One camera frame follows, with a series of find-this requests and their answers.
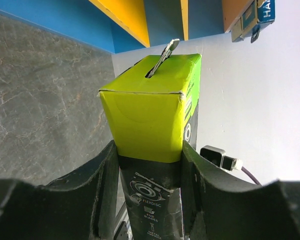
cable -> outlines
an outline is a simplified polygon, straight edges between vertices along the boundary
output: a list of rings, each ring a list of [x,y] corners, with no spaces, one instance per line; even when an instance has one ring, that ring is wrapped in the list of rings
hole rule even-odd
[[[251,178],[252,181],[254,181],[255,184],[261,185],[261,183],[255,178],[255,176],[249,172],[244,166],[242,166],[241,171],[248,175],[249,178]]]

white wall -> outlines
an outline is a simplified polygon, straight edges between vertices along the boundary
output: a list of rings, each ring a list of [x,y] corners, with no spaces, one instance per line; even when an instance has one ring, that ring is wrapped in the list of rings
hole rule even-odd
[[[113,55],[116,76],[163,48]],[[263,184],[300,180],[300,1],[276,1],[276,22],[253,44],[222,34],[181,42],[174,53],[202,54],[198,150],[226,150]]]

box with white lettering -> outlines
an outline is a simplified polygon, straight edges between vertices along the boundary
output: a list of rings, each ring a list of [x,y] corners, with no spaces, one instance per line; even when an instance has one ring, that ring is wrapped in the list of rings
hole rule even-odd
[[[256,41],[262,29],[276,18],[275,0],[254,0],[241,17],[242,37]]]

marbled floor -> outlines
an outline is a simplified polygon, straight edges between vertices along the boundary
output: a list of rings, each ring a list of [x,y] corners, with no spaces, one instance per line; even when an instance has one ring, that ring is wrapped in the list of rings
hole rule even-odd
[[[109,53],[0,15],[0,178],[45,185],[95,157],[114,77]]]

